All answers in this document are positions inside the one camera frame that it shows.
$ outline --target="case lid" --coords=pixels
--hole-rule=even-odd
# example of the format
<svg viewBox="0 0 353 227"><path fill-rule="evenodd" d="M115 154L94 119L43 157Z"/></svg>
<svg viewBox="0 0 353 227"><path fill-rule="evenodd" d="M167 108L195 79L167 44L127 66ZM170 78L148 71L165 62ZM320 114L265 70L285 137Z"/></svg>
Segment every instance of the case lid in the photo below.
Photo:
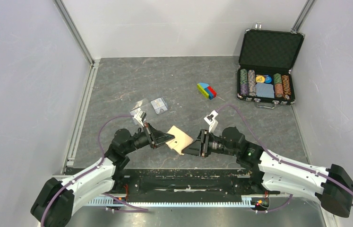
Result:
<svg viewBox="0 0 353 227"><path fill-rule="evenodd" d="M304 35L300 33L247 30L244 34L239 64L253 68L290 70L303 40Z"/></svg>

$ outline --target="black briefcase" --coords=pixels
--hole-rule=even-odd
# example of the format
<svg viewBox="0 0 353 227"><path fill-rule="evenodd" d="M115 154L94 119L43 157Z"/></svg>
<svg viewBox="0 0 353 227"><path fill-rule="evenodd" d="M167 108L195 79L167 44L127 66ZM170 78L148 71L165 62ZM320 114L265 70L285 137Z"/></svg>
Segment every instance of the black briefcase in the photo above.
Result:
<svg viewBox="0 0 353 227"><path fill-rule="evenodd" d="M257 102L258 107L294 104L291 72L303 40L300 33L246 30L237 71L237 98Z"/></svg>

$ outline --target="white wall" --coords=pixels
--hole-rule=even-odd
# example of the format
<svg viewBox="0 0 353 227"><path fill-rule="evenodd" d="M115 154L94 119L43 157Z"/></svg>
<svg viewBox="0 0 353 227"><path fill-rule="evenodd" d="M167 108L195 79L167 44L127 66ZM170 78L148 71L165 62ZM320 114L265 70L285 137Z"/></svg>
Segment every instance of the white wall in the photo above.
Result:
<svg viewBox="0 0 353 227"><path fill-rule="evenodd" d="M59 172L89 66L53 1L0 1L0 227Z"/></svg>
<svg viewBox="0 0 353 227"><path fill-rule="evenodd" d="M242 32L290 31L306 0L64 0L92 56L239 55Z"/></svg>
<svg viewBox="0 0 353 227"><path fill-rule="evenodd" d="M293 78L310 158L341 165L353 178L353 0L317 1L301 32ZM353 209L339 221L353 227Z"/></svg>

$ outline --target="gray floor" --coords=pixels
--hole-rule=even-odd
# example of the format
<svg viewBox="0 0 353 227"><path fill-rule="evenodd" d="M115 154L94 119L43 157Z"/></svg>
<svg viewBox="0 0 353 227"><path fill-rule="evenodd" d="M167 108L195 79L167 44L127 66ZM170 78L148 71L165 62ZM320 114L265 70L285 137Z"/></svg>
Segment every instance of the gray floor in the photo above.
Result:
<svg viewBox="0 0 353 227"><path fill-rule="evenodd" d="M236 98L236 57L160 57L102 59L86 114L74 167L85 168L100 157L97 134L110 118L128 114L134 104L146 98L163 97L169 111L148 116L149 122L162 131L173 125L196 138L208 125L206 114L224 105L234 104L248 118L252 127L268 148L280 155L307 162L300 135L290 106L274 110L260 109L254 103ZM208 100L196 88L204 82L218 93ZM233 109L220 112L216 134L222 129L236 126L254 142ZM131 119L120 119L108 124L102 133L103 146L107 149L115 131L127 128L134 133L137 127ZM212 154L207 158L180 156L168 147L156 150L143 148L129 154L127 168L239 168L234 157Z"/></svg>
<svg viewBox="0 0 353 227"><path fill-rule="evenodd" d="M286 198L272 198L271 208ZM313 202L293 198L280 211L255 214L248 208L149 208L149 213L112 214L103 208L82 207L68 227L325 227Z"/></svg>

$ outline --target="case handle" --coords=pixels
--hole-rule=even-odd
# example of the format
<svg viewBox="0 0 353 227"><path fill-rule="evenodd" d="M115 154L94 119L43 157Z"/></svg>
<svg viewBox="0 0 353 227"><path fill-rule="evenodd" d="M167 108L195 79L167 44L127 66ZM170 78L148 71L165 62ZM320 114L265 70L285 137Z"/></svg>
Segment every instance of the case handle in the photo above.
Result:
<svg viewBox="0 0 353 227"><path fill-rule="evenodd" d="M260 99L259 98L255 98L254 101L256 101L256 106L258 108L266 108L266 109L275 109L276 105L278 105L279 101L274 100L274 106L267 106L267 105L258 105L260 103Z"/></svg>

